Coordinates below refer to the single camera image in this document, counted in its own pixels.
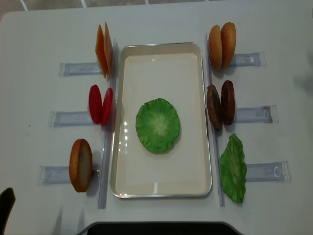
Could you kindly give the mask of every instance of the tray rim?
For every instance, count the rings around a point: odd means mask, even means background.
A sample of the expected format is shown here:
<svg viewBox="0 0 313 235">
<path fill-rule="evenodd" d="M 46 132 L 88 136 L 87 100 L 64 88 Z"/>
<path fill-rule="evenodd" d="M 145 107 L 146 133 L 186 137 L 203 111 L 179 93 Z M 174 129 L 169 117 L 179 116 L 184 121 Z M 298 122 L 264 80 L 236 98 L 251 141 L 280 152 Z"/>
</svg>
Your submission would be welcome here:
<svg viewBox="0 0 313 235">
<path fill-rule="evenodd" d="M 206 142 L 207 142 L 207 150 L 208 150 L 208 167 L 210 170 L 210 185 L 208 187 L 208 190 L 205 193 L 202 194 L 150 194 L 150 195 L 119 195 L 116 194 L 113 189 L 112 189 L 112 184 L 111 184 L 111 180 L 112 180 L 112 165 L 113 165 L 113 146 L 114 146 L 114 139 L 116 138 L 115 136 L 115 131 L 113 134 L 113 139 L 112 139 L 112 147 L 111 147 L 111 152 L 110 152 L 110 169 L 109 169 L 109 184 L 110 184 L 110 189 L 112 194 L 117 197 L 117 198 L 121 198 L 121 199 L 127 199 L 127 198 L 178 198 L 178 197 L 204 197 L 206 196 L 212 189 L 212 184 L 213 184 L 213 180 L 212 180 L 212 166 L 211 166 L 211 153 L 210 153 L 210 142 L 209 142 L 209 135 L 208 135 L 208 114 L 207 114 L 207 106 L 206 106 L 206 99 L 205 99 L 205 87 L 204 87 L 204 72 L 203 72 L 203 59 L 202 59 L 202 51 L 201 48 L 198 44 L 194 43 L 194 42 L 183 42 L 183 43 L 165 43 L 165 44 L 142 44 L 142 45 L 128 45 L 125 46 L 119 55 L 119 71 L 118 71 L 118 83 L 120 81 L 120 70 L 121 70 L 121 60 L 122 60 L 122 54 L 123 52 L 129 48 L 129 47 L 146 47 L 146 46 L 170 46 L 170 45 L 177 45 L 177 44 L 194 44 L 197 48 L 199 48 L 200 51 L 200 60 L 201 60 L 201 76 L 202 76 L 202 90 L 203 90 L 203 101 L 204 101 L 204 108 L 205 108 L 205 126 L 206 126 Z"/>
</svg>

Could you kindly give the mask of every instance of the table surface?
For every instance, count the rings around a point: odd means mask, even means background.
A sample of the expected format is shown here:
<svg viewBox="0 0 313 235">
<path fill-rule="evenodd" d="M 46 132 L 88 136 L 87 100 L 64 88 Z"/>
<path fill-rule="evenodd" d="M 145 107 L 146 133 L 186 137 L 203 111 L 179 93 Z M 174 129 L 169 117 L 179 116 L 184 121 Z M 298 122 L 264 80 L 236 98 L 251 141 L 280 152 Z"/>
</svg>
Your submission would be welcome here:
<svg viewBox="0 0 313 235">
<path fill-rule="evenodd" d="M 290 183 L 247 183 L 242 205 L 219 206 L 214 151 L 213 187 L 204 198 L 121 200 L 108 191 L 97 209 L 97 187 L 40 186 L 40 165 L 68 165 L 73 142 L 89 141 L 96 162 L 103 154 L 98 126 L 49 128 L 49 112 L 84 111 L 89 88 L 109 86 L 100 75 L 58 77 L 60 62 L 93 62 L 98 24 L 108 23 L 120 47 L 195 42 L 204 54 L 212 26 L 236 25 L 236 53 L 265 51 L 266 67 L 236 68 L 213 76 L 220 91 L 234 83 L 238 107 L 277 105 L 278 124 L 237 124 L 224 129 L 243 141 L 246 163 L 289 161 Z M 0 23 L 0 191 L 16 202 L 6 234 L 76 234 L 96 222 L 222 221 L 243 234 L 311 234 L 309 173 L 313 166 L 313 19 L 307 1 L 213 1 L 9 13 Z M 204 66 L 207 85 L 207 71 Z"/>
</svg>

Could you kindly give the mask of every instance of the tomato slice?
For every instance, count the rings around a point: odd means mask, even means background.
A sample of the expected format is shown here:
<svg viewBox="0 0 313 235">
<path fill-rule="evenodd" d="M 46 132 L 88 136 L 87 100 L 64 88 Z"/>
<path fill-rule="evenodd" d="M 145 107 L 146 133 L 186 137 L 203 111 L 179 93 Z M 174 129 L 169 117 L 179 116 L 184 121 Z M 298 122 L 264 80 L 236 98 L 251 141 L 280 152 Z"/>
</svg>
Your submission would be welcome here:
<svg viewBox="0 0 313 235">
<path fill-rule="evenodd" d="M 93 123 L 100 124 L 102 117 L 102 98 L 97 85 L 93 85 L 89 91 L 89 112 Z"/>
<path fill-rule="evenodd" d="M 102 118 L 101 126 L 105 126 L 109 120 L 111 109 L 113 104 L 113 90 L 108 88 L 106 95 L 104 96 L 103 106 L 102 106 Z"/>
</svg>

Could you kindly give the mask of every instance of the food tray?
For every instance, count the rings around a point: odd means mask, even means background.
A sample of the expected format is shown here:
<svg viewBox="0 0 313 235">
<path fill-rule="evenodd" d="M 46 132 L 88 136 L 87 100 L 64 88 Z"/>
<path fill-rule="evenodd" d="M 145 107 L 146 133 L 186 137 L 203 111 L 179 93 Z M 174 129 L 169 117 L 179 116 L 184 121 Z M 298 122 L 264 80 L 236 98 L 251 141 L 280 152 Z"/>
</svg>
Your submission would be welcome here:
<svg viewBox="0 0 313 235">
<path fill-rule="evenodd" d="M 201 50 L 195 43 L 125 47 L 120 55 L 111 189 L 120 198 L 204 196 L 212 186 Z M 135 123 L 140 107 L 164 98 L 177 110 L 173 148 L 149 152 Z"/>
</svg>

